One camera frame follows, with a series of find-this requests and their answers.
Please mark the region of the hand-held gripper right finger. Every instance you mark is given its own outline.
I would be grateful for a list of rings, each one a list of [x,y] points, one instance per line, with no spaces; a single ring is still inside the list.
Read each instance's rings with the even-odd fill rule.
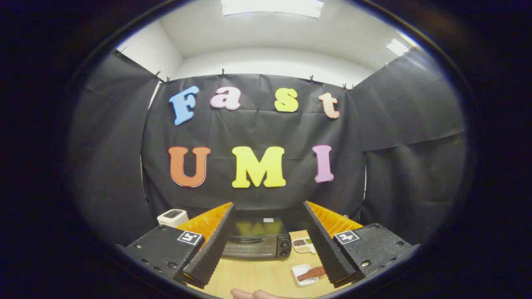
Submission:
[[[303,203],[303,210],[308,236],[335,287],[380,274],[420,247],[380,223],[361,225],[309,201]]]

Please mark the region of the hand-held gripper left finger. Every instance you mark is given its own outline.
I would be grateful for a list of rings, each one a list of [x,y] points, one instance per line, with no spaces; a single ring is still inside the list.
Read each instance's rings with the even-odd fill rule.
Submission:
[[[159,224],[128,246],[115,247],[142,274],[204,288],[222,257],[235,219],[234,203],[227,202],[177,227]]]

